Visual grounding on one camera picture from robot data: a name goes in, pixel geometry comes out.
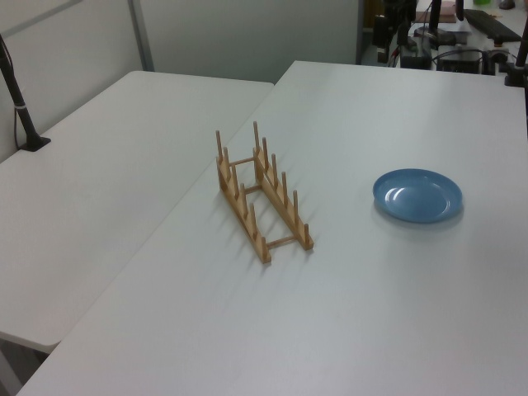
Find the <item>wooden peg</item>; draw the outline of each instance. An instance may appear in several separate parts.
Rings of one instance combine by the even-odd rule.
[[[255,205],[250,204],[249,210],[251,211],[251,225],[253,228],[252,236],[253,239],[255,239],[257,237],[257,217],[255,217]]]
[[[267,169],[270,167],[270,162],[267,159],[267,142],[266,142],[266,138],[262,138],[262,148],[264,149],[264,170],[267,172]]]
[[[266,245],[266,238],[262,237],[261,238],[261,249],[262,249],[262,255],[265,256],[265,251],[267,249],[267,245]]]
[[[240,185],[240,196],[242,197],[243,212],[242,216],[244,219],[248,218],[248,202],[246,201],[246,187],[244,183]]]
[[[277,161],[275,154],[271,155],[271,166],[273,167],[273,186],[277,188],[279,185],[279,177],[277,176]]]
[[[220,141],[220,131],[216,131],[216,145],[218,146],[218,157],[222,158],[222,142]]]
[[[255,151],[258,153],[260,144],[258,140],[258,125],[256,121],[253,121],[253,132],[255,133]]]
[[[299,201],[297,199],[297,190],[294,190],[294,223],[295,227],[299,224]]]
[[[225,160],[225,163],[227,164],[227,181],[231,180],[231,172],[230,172],[230,169],[229,169],[229,154],[228,154],[228,148],[227,147],[224,147],[224,160]]]
[[[286,172],[282,173],[282,199],[284,201],[284,207],[288,207],[288,187],[286,187]]]
[[[237,168],[234,165],[231,165],[231,173],[233,174],[234,199],[237,200],[240,192],[238,190]]]

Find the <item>black device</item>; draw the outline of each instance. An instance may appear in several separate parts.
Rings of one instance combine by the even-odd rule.
[[[430,68],[430,44],[424,45],[424,37],[438,47],[438,45],[456,44],[456,36],[452,33],[440,31],[441,0],[433,0],[431,4],[431,18],[429,27],[422,35],[422,40],[412,40],[408,37],[411,23],[416,20],[417,0],[383,0],[385,15],[376,16],[372,44],[378,47],[378,62],[387,63],[389,60],[389,46],[395,34],[400,47],[401,64],[403,68]],[[456,15],[464,19],[464,0],[456,0]]]
[[[426,28],[418,28],[414,31],[414,35],[420,37],[427,37],[431,47],[437,48],[441,45],[455,45],[457,44],[457,36],[450,31],[443,31],[438,29],[438,22],[440,21],[441,0],[432,0],[431,2],[431,16],[429,17],[429,26]],[[459,21],[464,20],[464,0],[456,0],[455,2],[456,17]]]
[[[465,19],[471,25],[488,35],[497,46],[502,45],[502,43],[521,41],[521,37],[516,32],[511,31],[484,11],[464,10],[464,14]]]
[[[501,10],[511,10],[515,8],[515,0],[502,0],[498,7]]]
[[[460,51],[459,47],[442,46],[438,53],[438,63],[436,70],[452,73],[480,73],[481,51],[476,48],[464,47]]]
[[[524,87],[528,95],[528,86],[526,84],[526,56],[528,55],[528,17],[526,19],[525,29],[522,33],[521,45],[517,54],[516,62],[507,64],[507,73],[504,83],[509,87]]]
[[[24,98],[18,87],[11,57],[9,56],[9,51],[3,41],[2,35],[0,35],[0,68],[2,69],[2,75],[6,81],[7,89],[9,90],[13,103],[15,104],[16,113],[18,113],[22,126],[26,131],[26,143],[23,144],[20,149],[35,152],[46,146],[51,139],[43,138],[36,133],[33,121],[31,121],[30,113],[27,110],[26,103],[24,102]]]
[[[375,17],[372,44],[378,47],[378,62],[387,63],[389,46],[396,33],[398,45],[408,44],[411,22],[416,19],[417,0],[383,0],[384,15]]]

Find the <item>table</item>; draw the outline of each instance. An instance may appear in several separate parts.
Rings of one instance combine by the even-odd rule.
[[[0,338],[53,350],[271,87],[133,72],[0,164]]]
[[[229,155],[257,120],[314,250],[263,266],[212,162],[20,396],[526,395],[524,106],[485,76],[295,62]],[[455,180],[463,214],[380,213],[372,185],[401,167]]]

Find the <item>equipment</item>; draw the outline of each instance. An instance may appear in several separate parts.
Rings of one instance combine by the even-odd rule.
[[[396,33],[397,44],[401,47],[402,67],[406,67],[406,64],[411,68],[430,68],[430,45],[438,47],[456,44],[455,35],[438,29],[441,0],[433,0],[431,3],[429,27],[415,32],[415,35],[417,33],[418,36],[427,38],[427,44],[423,40],[416,42],[408,37],[411,23],[416,21],[417,0],[384,0],[383,4],[385,15],[376,16],[372,40],[372,44],[378,47],[378,62],[386,63],[389,60],[389,46]],[[463,10],[464,0],[456,0],[456,15],[460,20],[464,19]]]
[[[3,78],[6,80],[7,88],[11,94],[13,103],[15,104],[16,112],[18,113],[20,121],[24,126],[24,130],[26,131],[26,143],[23,144],[20,149],[26,151],[37,151],[46,146],[51,140],[48,138],[43,138],[36,133],[35,126],[33,126],[33,121],[31,121],[30,113],[27,110],[26,103],[24,102],[24,98],[22,97],[22,93],[18,87],[17,80],[15,79],[15,72],[13,70],[9,51],[7,50],[6,44],[4,43],[1,35],[0,68],[2,69]]]
[[[455,45],[457,44],[456,35],[449,31],[438,29],[438,22],[440,20],[441,0],[433,0],[431,2],[431,18],[428,27],[421,27],[414,31],[414,35],[419,37],[427,37],[431,47],[438,49],[441,45]],[[456,0],[456,17],[459,21],[464,20],[464,0]]]
[[[488,35],[490,39],[493,39],[496,46],[506,42],[521,41],[521,37],[517,33],[511,31],[484,11],[464,10],[464,14],[468,22],[479,31]]]
[[[436,70],[453,73],[480,73],[481,52],[476,48],[442,46],[437,56]]]

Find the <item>black stand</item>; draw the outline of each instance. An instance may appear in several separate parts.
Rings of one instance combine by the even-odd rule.
[[[525,87],[526,86],[526,56],[528,55],[528,18],[526,19],[525,31],[522,33],[521,46],[517,60],[507,64],[508,75],[504,79],[504,84],[508,87]]]
[[[0,68],[2,69],[2,74],[4,80],[6,80],[7,89],[11,94],[13,103],[15,104],[16,112],[20,117],[20,121],[24,130],[26,131],[26,143],[23,144],[20,149],[35,152],[38,149],[46,146],[51,139],[43,138],[36,133],[35,126],[33,126],[33,121],[31,121],[30,113],[27,110],[26,103],[18,87],[17,80],[15,79],[15,73],[9,59],[7,48],[3,42],[2,37],[0,36]]]

